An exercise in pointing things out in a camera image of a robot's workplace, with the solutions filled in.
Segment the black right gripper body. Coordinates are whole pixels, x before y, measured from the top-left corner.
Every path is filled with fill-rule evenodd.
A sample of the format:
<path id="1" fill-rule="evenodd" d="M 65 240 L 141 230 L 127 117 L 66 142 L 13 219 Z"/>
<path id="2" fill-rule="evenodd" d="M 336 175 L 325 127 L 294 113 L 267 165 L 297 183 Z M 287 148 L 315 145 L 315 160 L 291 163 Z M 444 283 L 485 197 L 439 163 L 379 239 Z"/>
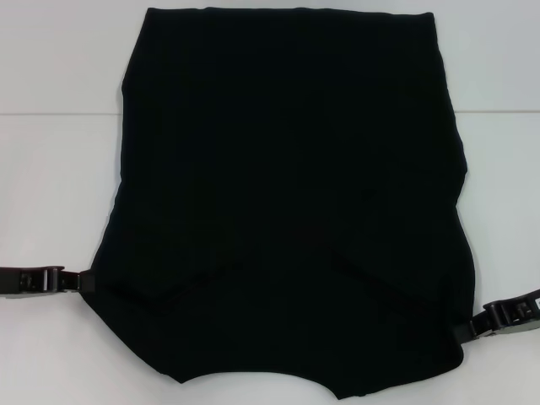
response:
<path id="1" fill-rule="evenodd" d="M 529 294 L 528 304 L 531 309 L 532 319 L 528 323 L 528 331 L 538 329 L 540 327 L 540 291 L 535 290 Z"/>

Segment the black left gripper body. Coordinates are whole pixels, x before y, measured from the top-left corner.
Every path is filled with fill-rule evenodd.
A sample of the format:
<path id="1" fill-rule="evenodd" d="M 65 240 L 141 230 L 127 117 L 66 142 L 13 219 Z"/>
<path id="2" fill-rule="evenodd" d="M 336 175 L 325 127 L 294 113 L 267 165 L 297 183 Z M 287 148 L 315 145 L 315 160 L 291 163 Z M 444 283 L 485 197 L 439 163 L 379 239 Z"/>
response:
<path id="1" fill-rule="evenodd" d="M 21 294 L 21 269 L 16 267 L 0 268 L 0 297 L 11 298 Z"/>

